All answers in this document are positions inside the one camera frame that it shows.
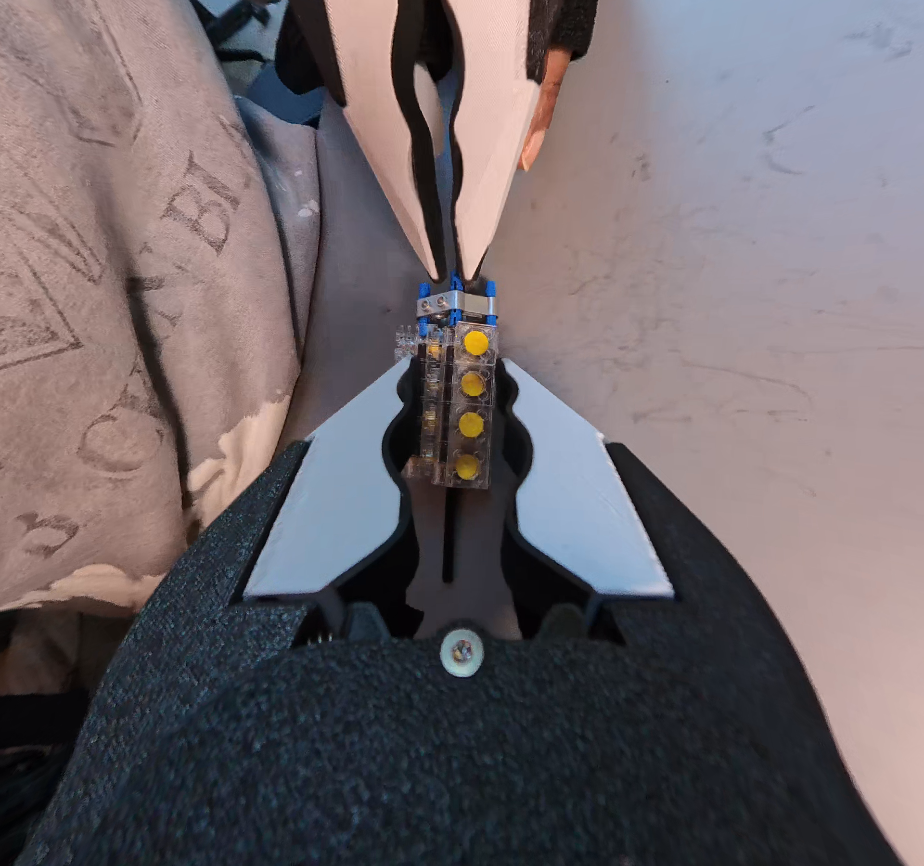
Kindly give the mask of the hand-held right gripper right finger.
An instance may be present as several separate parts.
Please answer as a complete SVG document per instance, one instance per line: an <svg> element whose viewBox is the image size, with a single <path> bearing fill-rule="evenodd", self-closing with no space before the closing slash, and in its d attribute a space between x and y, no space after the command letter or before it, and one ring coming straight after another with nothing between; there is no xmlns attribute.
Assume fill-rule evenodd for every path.
<svg viewBox="0 0 924 866"><path fill-rule="evenodd" d="M602 433L510 359L511 415L529 443L516 489L525 544L603 597L673 599L675 590Z"/></svg>

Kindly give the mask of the person's left hand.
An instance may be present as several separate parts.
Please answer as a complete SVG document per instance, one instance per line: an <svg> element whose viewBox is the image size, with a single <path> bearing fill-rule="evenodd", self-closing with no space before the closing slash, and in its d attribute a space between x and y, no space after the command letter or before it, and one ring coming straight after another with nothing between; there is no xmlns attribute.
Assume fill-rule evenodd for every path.
<svg viewBox="0 0 924 866"><path fill-rule="evenodd" d="M537 105L518 162L520 170L527 171L535 164L567 70L590 49L598 3L599 0L562 0L550 35Z"/></svg>

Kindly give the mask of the person in grey hoodie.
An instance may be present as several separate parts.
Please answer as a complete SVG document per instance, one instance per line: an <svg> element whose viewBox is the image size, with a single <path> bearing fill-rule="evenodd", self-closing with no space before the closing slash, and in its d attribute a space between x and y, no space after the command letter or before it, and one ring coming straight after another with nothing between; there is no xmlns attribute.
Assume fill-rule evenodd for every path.
<svg viewBox="0 0 924 866"><path fill-rule="evenodd" d="M190 0L1 6L2 611L131 613L280 440L315 137L280 211Z"/></svg>

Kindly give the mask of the grey desk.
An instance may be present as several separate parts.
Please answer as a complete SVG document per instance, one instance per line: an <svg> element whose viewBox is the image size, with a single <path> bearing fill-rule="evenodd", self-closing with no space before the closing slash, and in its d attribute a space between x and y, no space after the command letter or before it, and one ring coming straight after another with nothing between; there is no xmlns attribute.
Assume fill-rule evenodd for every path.
<svg viewBox="0 0 924 866"><path fill-rule="evenodd" d="M600 0L486 260L505 352L783 621L922 864L922 0Z"/></svg>

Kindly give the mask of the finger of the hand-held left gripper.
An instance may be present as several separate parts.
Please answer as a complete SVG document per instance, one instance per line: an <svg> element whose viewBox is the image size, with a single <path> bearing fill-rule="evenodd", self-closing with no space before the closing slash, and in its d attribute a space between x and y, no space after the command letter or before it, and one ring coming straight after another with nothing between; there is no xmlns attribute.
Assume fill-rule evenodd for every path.
<svg viewBox="0 0 924 866"><path fill-rule="evenodd" d="M433 281L447 272L436 161L442 106L420 54L424 0L323 0L343 112Z"/></svg>
<svg viewBox="0 0 924 866"><path fill-rule="evenodd" d="M527 73L530 0L443 0L453 32L456 94L449 145L456 267L479 273L498 227L539 85Z"/></svg>

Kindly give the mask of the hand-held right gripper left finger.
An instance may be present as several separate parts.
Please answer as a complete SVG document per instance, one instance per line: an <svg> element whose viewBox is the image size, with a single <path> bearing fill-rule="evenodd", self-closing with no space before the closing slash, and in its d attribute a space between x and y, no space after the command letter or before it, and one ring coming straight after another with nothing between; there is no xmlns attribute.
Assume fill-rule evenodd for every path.
<svg viewBox="0 0 924 866"><path fill-rule="evenodd" d="M420 560L401 476L417 371L401 359L307 438L245 600L334 590L344 602L406 602Z"/></svg>

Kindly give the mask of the clear toy brick engine model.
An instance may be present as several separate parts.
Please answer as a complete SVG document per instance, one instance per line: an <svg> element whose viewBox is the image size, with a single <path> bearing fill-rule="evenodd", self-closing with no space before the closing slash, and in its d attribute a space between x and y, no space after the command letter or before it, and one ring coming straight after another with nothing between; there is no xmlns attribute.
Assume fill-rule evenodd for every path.
<svg viewBox="0 0 924 866"><path fill-rule="evenodd" d="M395 360L417 370L414 430L405 479L444 488L442 580L456 570L460 492L491 484L495 372L499 359L497 290L454 270L438 289L419 284L416 320L396 333Z"/></svg>

